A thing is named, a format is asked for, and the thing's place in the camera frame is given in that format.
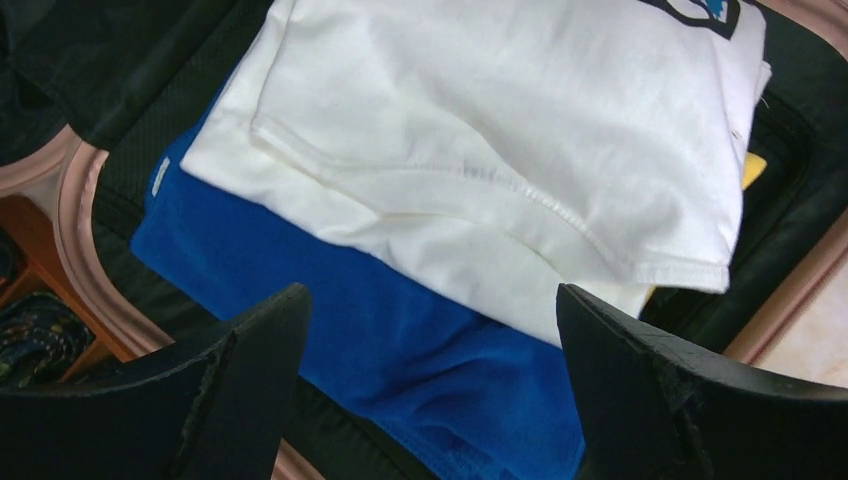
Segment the yellow cloth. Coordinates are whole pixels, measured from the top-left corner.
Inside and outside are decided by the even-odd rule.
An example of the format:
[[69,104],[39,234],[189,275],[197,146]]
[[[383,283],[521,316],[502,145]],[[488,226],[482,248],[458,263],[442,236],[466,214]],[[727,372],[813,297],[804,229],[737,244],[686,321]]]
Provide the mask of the yellow cloth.
[[741,180],[742,191],[747,190],[767,168],[767,162],[761,156],[748,152],[743,165]]

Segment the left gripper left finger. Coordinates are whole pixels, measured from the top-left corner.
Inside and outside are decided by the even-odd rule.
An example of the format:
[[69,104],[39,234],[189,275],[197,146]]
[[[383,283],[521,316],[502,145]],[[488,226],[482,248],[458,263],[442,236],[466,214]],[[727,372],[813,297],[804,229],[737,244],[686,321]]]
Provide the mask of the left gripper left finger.
[[81,384],[1,394],[5,479],[268,479],[311,315],[294,284]]

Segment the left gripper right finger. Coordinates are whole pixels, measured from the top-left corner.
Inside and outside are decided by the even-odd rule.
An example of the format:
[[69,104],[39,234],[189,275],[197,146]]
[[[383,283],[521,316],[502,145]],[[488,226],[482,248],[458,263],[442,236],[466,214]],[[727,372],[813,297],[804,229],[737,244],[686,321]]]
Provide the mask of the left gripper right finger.
[[843,479],[847,392],[761,370],[575,285],[557,321],[586,442],[583,479]]

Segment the blue towel cloth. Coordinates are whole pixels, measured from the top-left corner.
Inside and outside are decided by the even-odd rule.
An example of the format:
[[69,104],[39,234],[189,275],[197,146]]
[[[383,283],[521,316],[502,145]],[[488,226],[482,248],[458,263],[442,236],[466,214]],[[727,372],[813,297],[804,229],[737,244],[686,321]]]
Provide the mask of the blue towel cloth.
[[221,320],[306,285],[301,376],[440,478],[575,475],[585,443],[559,349],[183,172],[207,114],[203,99],[167,109],[176,130],[131,241],[144,264]]

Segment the blue white shirt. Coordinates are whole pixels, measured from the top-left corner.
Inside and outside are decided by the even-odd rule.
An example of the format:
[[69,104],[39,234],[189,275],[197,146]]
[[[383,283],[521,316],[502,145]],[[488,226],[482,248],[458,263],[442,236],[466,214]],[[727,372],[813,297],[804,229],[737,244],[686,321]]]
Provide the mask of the blue white shirt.
[[765,36],[747,1],[277,1],[180,165],[557,344],[562,283],[728,289]]

